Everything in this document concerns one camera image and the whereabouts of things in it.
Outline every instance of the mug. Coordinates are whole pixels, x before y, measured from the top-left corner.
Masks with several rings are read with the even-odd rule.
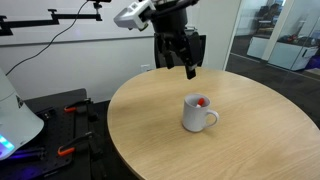
[[[199,100],[203,98],[204,102],[201,107],[197,107]],[[211,127],[219,121],[219,114],[209,109],[210,100],[201,94],[189,94],[184,99],[182,124],[185,129],[192,132],[199,132],[204,128]],[[215,116],[213,123],[207,123],[208,115]]]

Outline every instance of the power outlet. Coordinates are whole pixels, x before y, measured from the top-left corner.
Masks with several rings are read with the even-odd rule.
[[[141,65],[141,72],[147,72],[147,71],[150,71],[150,70],[151,70],[150,64]]]

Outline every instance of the floor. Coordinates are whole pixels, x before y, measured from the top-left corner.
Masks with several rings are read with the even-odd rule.
[[[260,82],[299,106],[320,127],[320,81],[280,69],[254,58],[246,56],[246,44],[248,38],[239,38],[242,46],[234,44],[226,70],[257,82]],[[103,147],[103,163],[106,167],[108,179],[137,179],[122,162],[112,144],[107,123],[109,101],[95,104],[95,110],[99,114],[100,122],[95,124],[97,132],[105,136],[105,141],[100,142]]]

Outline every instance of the white robot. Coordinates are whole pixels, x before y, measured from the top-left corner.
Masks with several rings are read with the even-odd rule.
[[[119,27],[144,30],[151,21],[155,45],[165,57],[168,69],[174,67],[171,53],[184,63],[187,78],[193,78],[202,62],[203,45],[197,32],[186,33],[186,7],[198,0],[144,0],[133,2],[115,18]],[[21,146],[37,136],[44,126],[19,97],[6,74],[0,68],[0,160],[8,158]]]

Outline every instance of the round table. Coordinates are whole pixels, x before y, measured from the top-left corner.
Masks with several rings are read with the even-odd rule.
[[[320,179],[320,131],[291,101],[248,78],[197,68],[152,70],[112,97],[108,127],[141,179]],[[201,93],[220,115],[198,133],[182,126],[184,97]]]

